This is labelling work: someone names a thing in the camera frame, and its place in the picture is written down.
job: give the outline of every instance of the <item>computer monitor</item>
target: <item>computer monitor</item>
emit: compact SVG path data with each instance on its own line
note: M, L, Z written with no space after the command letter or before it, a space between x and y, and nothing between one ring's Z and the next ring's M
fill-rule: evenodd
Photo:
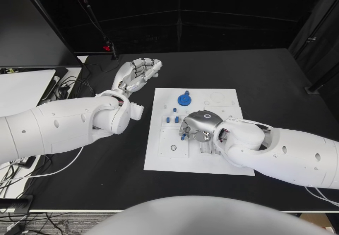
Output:
M0 0L0 68L81 67L37 0Z

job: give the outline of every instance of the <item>small blue component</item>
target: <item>small blue component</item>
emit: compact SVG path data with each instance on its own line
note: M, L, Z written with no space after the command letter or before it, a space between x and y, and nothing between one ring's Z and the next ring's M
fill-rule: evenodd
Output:
M182 106L187 106L190 104L190 97L189 97L189 91L185 92L177 98L177 103Z

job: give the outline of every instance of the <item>black wall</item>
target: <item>black wall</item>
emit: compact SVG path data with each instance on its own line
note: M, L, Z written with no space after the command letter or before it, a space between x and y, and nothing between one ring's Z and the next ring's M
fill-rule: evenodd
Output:
M288 47L317 2L89 0L120 54ZM78 0L40 3L73 50L104 51Z

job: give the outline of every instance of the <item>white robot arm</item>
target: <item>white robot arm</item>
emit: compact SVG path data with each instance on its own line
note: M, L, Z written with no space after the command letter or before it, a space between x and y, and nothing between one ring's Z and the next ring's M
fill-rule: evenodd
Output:
M121 134L130 119L140 120L143 106L128 97L157 77L161 61L127 62L111 91L92 98L59 100L0 117L0 164L22 157L71 151L99 138Z
M179 135L182 140L213 141L237 167L249 167L300 186L339 189L339 142L327 138L242 119L224 121L209 111L198 111L185 118Z

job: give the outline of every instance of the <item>black table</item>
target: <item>black table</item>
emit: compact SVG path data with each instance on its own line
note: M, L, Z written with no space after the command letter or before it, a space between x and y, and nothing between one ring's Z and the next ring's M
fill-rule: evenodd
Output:
M160 76L151 78L130 101L144 106L143 118L131 120L121 135L84 147L69 168L52 177L37 178L27 194L35 195L32 210L123 210L149 200L208 195L239 199L280 211L339 211L314 198L304 187L255 176L198 174L143 170L153 96L156 88L237 89L244 118L274 127L310 132L339 140L339 124L320 96L307 95L310 85L286 49L209 51L121 55L120 65L146 57L160 59ZM115 66L110 56L89 56L86 63ZM108 73L89 65L91 86L110 90L118 69ZM82 95L89 91L82 88ZM56 154L49 172L61 169L79 149ZM323 189L339 201L339 190Z

